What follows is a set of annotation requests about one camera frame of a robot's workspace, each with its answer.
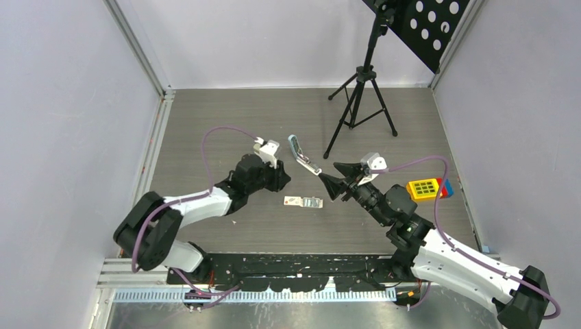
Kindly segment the blue white stapler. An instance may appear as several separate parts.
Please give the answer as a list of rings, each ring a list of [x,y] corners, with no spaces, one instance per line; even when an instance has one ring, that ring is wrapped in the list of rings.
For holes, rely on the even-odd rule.
[[[295,158],[295,160],[301,165],[303,166],[305,169],[307,169],[309,172],[311,172],[314,175],[319,175],[322,172],[322,169],[320,166],[318,166],[317,164],[315,164],[313,161],[311,161],[311,159],[309,159],[309,157],[307,157],[302,148],[300,147],[298,138],[296,135],[291,134],[288,136],[288,143],[290,145],[290,149],[293,153],[293,156]]]

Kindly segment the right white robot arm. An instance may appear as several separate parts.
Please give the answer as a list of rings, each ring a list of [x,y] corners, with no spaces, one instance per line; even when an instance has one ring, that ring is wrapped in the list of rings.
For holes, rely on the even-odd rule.
[[[477,302],[496,315],[505,328],[540,328],[549,304],[545,274],[495,260],[441,232],[416,213],[407,189],[395,184],[386,192],[376,188],[363,164],[334,163],[342,177],[318,175],[330,199],[353,199],[381,226],[397,248],[391,272],[400,281],[413,276],[434,282]]]

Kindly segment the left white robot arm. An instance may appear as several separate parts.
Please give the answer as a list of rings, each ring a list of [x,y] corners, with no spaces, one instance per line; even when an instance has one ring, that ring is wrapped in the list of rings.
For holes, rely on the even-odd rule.
[[[150,271],[158,266],[179,269],[191,282],[201,284],[210,275],[205,254],[194,243],[178,241],[177,233],[198,221],[230,215],[245,206],[255,192],[279,192],[290,181],[281,160],[271,164],[246,154],[210,190],[180,197],[145,193],[115,230],[113,240],[131,256],[137,270]]]

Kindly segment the white staple box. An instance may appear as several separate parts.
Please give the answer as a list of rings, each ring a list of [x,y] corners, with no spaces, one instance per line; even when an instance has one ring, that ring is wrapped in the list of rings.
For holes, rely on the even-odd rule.
[[[283,204],[285,206],[298,206],[301,208],[322,208],[323,200],[317,197],[285,196]]]

